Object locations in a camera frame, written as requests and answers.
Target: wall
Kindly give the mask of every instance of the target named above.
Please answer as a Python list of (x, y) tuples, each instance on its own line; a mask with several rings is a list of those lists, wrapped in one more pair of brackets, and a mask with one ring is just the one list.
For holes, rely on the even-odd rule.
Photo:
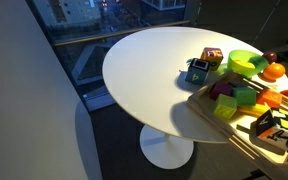
[(91, 119), (25, 0), (0, 2), (0, 179), (101, 179)]
[(288, 0), (201, 0), (197, 27), (240, 39), (262, 51), (288, 36)]

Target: white round table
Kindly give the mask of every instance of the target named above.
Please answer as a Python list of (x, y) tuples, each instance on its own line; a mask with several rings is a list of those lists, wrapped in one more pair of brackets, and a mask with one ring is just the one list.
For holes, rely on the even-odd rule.
[[(188, 27), (153, 28), (117, 42), (103, 64), (105, 84), (116, 102), (145, 124), (140, 135), (144, 155), (154, 165), (174, 169), (193, 152), (193, 141), (226, 143), (188, 109), (186, 101), (200, 86), (185, 81), (186, 61), (199, 58), (204, 47), (230, 51), (258, 49), (224, 34)], [(288, 89), (286, 76), (280, 79)]]

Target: city view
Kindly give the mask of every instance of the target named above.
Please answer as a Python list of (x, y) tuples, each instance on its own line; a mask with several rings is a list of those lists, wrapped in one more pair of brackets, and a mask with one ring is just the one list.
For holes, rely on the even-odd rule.
[[(103, 60), (110, 47), (125, 36), (106, 35), (182, 21), (186, 4), (186, 0), (33, 1), (59, 61), (86, 101), (108, 94), (102, 78)], [(57, 45), (97, 36), (104, 38)]]

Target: building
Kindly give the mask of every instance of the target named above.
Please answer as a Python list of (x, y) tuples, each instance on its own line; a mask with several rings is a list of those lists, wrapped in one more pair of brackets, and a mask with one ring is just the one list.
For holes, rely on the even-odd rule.
[(95, 0), (34, 0), (46, 26), (94, 22), (101, 18)]
[(185, 8), (186, 0), (142, 0), (157, 10)]

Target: green block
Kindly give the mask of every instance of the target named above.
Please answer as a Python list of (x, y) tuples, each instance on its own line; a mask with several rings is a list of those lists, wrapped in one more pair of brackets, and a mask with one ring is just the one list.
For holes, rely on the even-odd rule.
[(233, 88), (233, 97), (236, 98), (237, 106), (255, 106), (256, 90), (248, 87)]
[(237, 108), (237, 101), (234, 97), (220, 94), (215, 102), (213, 113), (221, 118), (230, 119)]

